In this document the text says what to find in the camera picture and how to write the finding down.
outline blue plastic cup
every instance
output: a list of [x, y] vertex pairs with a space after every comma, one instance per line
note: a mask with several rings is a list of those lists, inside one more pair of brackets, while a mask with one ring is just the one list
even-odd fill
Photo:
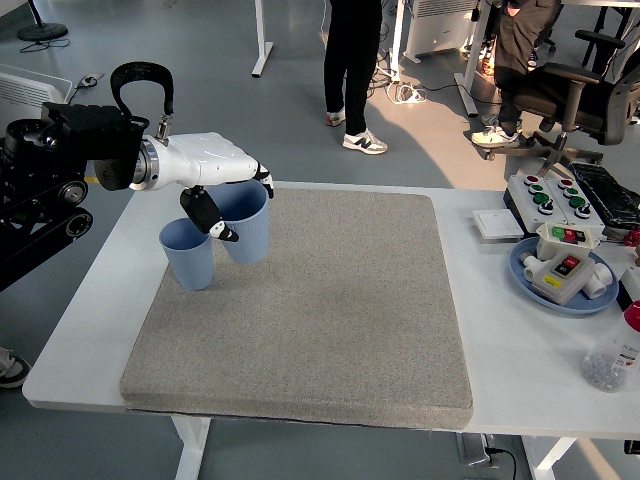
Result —
[[252, 264], [269, 254], [269, 195], [264, 185], [251, 179], [207, 188], [227, 226], [238, 234], [237, 242], [222, 242], [238, 263]]
[[185, 290], [202, 290], [213, 280], [213, 240], [188, 218], [169, 222], [160, 231], [160, 244]]

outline white desk leg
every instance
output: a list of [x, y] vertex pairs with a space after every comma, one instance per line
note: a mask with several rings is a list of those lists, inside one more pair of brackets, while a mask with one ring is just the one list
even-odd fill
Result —
[[262, 10], [262, 0], [256, 0], [256, 21], [258, 24], [258, 61], [253, 67], [251, 76], [258, 78], [262, 75], [262, 69], [267, 63], [267, 58], [273, 48], [273, 42], [264, 41], [264, 12]]
[[573, 437], [522, 437], [533, 480], [555, 480], [553, 464], [576, 441]]
[[211, 419], [176, 415], [171, 420], [184, 443], [176, 480], [198, 480]]
[[391, 46], [391, 81], [400, 81], [400, 37], [404, 20], [404, 0], [398, 0], [396, 10], [396, 26], [393, 29], [393, 45]]
[[470, 117], [478, 116], [476, 104], [473, 102], [473, 98], [471, 98], [469, 93], [471, 93], [473, 80], [476, 76], [478, 56], [480, 55], [480, 49], [482, 48], [482, 40], [484, 39], [484, 31], [487, 29], [490, 11], [490, 6], [482, 2], [482, 6], [480, 7], [480, 18], [478, 18], [476, 28], [473, 31], [473, 42], [471, 43], [471, 52], [469, 53], [469, 60], [467, 61], [467, 69], [465, 70], [464, 75], [462, 73], [453, 74], [456, 85], [458, 85], [458, 91], [460, 92], [462, 103], [464, 103], [467, 115]]

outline concrete floor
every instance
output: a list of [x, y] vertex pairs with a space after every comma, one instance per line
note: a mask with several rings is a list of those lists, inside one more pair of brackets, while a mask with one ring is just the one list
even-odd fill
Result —
[[[382, 89], [369, 100], [369, 128], [389, 144], [388, 153], [371, 158], [342, 148], [341, 128], [323, 124], [323, 2], [265, 3], [267, 40], [275, 47], [259, 79], [251, 77], [258, 54], [251, 0], [37, 2], [45, 22], [69, 28], [70, 44], [20, 53], [26, 44], [15, 34], [33, 23], [23, 6], [0, 18], [0, 63], [58, 77], [51, 80], [58, 85], [105, 73], [96, 87], [73, 100], [98, 105], [114, 104], [108, 77], [118, 65], [133, 60], [165, 65], [176, 87], [172, 133], [216, 131], [267, 165], [276, 180], [503, 190], [510, 175], [537, 171], [536, 159], [498, 156], [488, 162], [469, 142], [471, 132], [481, 128], [479, 120], [467, 117], [456, 88], [439, 89], [453, 85], [454, 72], [464, 71], [464, 59], [455, 51], [428, 55], [420, 64], [402, 59], [402, 80], [433, 90], [427, 102], [394, 105]], [[554, 29], [554, 61], [580, 62], [585, 46], [573, 32], [592, 28], [597, 11], [565, 8]], [[385, 16], [392, 33], [395, 19]], [[615, 17], [609, 18], [607, 29], [615, 31]], [[542, 50], [541, 60], [546, 57]], [[496, 98], [482, 80], [472, 93]], [[162, 108], [159, 87], [132, 85], [123, 97], [134, 114], [155, 125]], [[478, 107], [481, 113], [495, 109]], [[525, 133], [537, 123], [525, 115]], [[569, 143], [603, 149], [607, 169], [637, 191], [638, 127], [629, 127], [623, 144], [606, 149], [585, 137], [574, 134]], [[0, 293], [0, 345], [35, 362], [130, 195], [90, 187], [83, 207], [94, 215], [92, 230]], [[519, 439], [498, 437], [497, 442], [516, 454], [517, 478], [530, 478]], [[0, 392], [0, 443], [0, 478], [18, 480], [170, 479], [181, 451], [168, 418], [38, 410], [19, 390]], [[615, 479], [611, 472], [624, 480], [637, 478], [630, 476], [636, 475], [637, 459], [620, 455], [621, 449], [622, 442], [585, 440], [558, 462], [556, 479]], [[508, 458], [498, 469], [460, 465], [452, 433], [220, 420], [210, 433], [200, 478], [501, 480], [511, 475]]]

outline black pants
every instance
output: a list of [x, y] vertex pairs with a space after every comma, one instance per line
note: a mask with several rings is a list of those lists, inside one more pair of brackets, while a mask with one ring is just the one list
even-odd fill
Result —
[[[380, 46], [380, 0], [331, 0], [331, 25], [324, 59], [327, 112], [345, 108], [346, 133], [366, 130], [364, 107]], [[344, 96], [342, 85], [347, 75]]]
[[554, 20], [559, 1], [530, 0], [514, 17], [507, 13], [506, 4], [496, 40], [494, 79], [502, 97], [498, 120], [505, 132], [513, 134], [522, 113], [513, 103], [513, 85], [527, 73], [534, 44]]

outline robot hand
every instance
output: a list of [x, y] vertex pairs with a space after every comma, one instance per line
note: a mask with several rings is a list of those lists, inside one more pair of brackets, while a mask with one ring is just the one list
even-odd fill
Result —
[[273, 198], [269, 170], [217, 133], [144, 137], [130, 188], [158, 190], [170, 183], [187, 187], [180, 205], [203, 233], [235, 242], [238, 235], [225, 224], [204, 186], [256, 179]]

